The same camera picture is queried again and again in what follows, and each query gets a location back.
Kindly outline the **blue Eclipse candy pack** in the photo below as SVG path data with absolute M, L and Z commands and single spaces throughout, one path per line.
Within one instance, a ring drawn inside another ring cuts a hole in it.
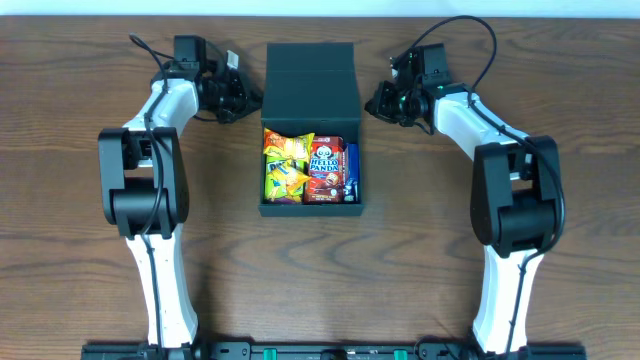
M 359 180 L 359 147 L 348 143 L 344 150 L 344 185 L 352 188 Z

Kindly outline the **black gift box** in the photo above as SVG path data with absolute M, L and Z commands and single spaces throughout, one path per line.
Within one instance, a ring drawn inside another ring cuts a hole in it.
M 307 133 L 361 144 L 362 106 L 348 43 L 270 43 L 261 125 L 284 137 Z

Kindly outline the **large yellow snack packet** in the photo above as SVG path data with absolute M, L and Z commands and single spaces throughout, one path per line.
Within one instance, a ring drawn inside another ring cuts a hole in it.
M 314 133 L 286 137 L 265 128 L 263 154 L 271 157 L 309 162 L 314 137 Z

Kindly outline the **red Hello Panda box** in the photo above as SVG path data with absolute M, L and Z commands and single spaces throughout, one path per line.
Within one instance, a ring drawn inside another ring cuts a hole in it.
M 340 203 L 343 199 L 343 139 L 315 136 L 308 165 L 311 177 L 306 184 L 304 202 Z

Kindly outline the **green Pretz snack box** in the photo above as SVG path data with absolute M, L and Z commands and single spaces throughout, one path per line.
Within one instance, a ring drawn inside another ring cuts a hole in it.
M 303 200 L 306 163 L 267 156 L 265 163 L 264 199 L 269 203 L 294 204 Z

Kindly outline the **small yellow snack packet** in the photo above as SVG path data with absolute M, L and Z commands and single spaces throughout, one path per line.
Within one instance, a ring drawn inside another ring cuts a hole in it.
M 268 199 L 295 196 L 309 182 L 310 176 L 298 170 L 289 162 L 277 165 L 266 177 Z

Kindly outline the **blue Dairy Milk bar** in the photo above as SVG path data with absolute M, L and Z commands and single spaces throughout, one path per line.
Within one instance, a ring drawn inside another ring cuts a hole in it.
M 343 188 L 343 200 L 345 203 L 355 203 L 359 198 L 359 184 L 350 179 Z

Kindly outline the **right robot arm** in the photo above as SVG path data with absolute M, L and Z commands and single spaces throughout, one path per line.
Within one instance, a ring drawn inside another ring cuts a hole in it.
M 491 112 L 474 87 L 452 80 L 443 44 L 391 61 L 365 109 L 403 127 L 451 139 L 472 161 L 470 218 L 484 247 L 472 333 L 481 356 L 509 359 L 528 343 L 526 316 L 536 271 L 559 240 L 565 202 L 556 142 L 533 137 Z

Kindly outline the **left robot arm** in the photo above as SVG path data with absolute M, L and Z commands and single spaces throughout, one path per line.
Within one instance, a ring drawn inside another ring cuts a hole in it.
M 179 139 L 199 112 L 230 124 L 262 106 L 262 94 L 239 70 L 238 56 L 207 55 L 207 41 L 177 35 L 171 55 L 153 51 L 159 70 L 141 110 L 98 136 L 102 203 L 136 261 L 156 351 L 191 347 L 198 319 L 188 296 L 181 233 L 189 191 Z

